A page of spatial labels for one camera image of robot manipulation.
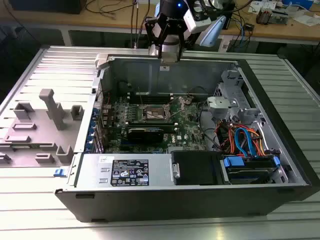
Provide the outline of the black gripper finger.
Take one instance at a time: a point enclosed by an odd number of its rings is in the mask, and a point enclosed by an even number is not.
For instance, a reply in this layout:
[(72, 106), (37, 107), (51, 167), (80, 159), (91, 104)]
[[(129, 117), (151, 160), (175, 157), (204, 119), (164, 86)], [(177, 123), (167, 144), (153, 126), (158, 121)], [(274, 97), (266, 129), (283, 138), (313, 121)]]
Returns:
[(186, 31), (187, 26), (184, 23), (178, 23), (175, 27), (174, 30), (172, 31), (173, 35), (176, 35), (178, 37), (178, 54), (177, 54), (177, 61), (179, 62), (185, 47), (185, 37), (184, 37), (184, 32)]
[(148, 38), (149, 55), (161, 59), (163, 44), (167, 38), (167, 23), (155, 17), (148, 17), (144, 26)]

